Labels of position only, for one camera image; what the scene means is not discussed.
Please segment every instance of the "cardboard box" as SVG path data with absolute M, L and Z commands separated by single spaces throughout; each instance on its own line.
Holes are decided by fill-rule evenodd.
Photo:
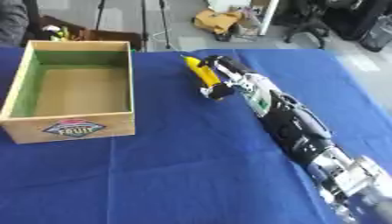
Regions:
M 135 134 L 129 42 L 31 41 L 0 115 L 18 144 Z

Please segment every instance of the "crate label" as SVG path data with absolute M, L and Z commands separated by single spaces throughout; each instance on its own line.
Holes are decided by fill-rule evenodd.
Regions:
M 84 137 L 98 130 L 103 130 L 104 128 L 106 127 L 103 125 L 87 122 L 82 119 L 66 119 L 45 129 L 44 132 L 60 136 Z

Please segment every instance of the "robot forearm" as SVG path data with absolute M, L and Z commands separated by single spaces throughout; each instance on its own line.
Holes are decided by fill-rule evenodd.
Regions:
M 229 78 L 224 82 L 227 87 L 242 93 L 264 129 L 292 161 L 304 168 L 343 221 L 355 223 L 348 204 L 351 197 L 360 195 L 365 205 L 392 224 L 392 179 L 378 164 L 368 157 L 353 159 L 346 155 L 333 142 L 331 131 L 305 105 L 267 77 L 223 56 L 210 56 L 200 65 L 215 68 Z

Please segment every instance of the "table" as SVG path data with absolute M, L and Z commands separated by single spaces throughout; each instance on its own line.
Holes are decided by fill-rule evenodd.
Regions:
M 0 101 L 21 53 L 0 50 Z M 269 76 L 392 173 L 392 122 L 331 54 L 195 52 L 210 54 Z M 238 94 L 203 98 L 177 52 L 133 64 L 135 136 L 15 145 L 0 130 L 0 223 L 340 223 Z

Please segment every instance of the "person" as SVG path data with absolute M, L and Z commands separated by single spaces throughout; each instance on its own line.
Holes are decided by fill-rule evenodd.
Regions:
M 0 46 L 19 46 L 28 25 L 22 0 L 0 0 Z

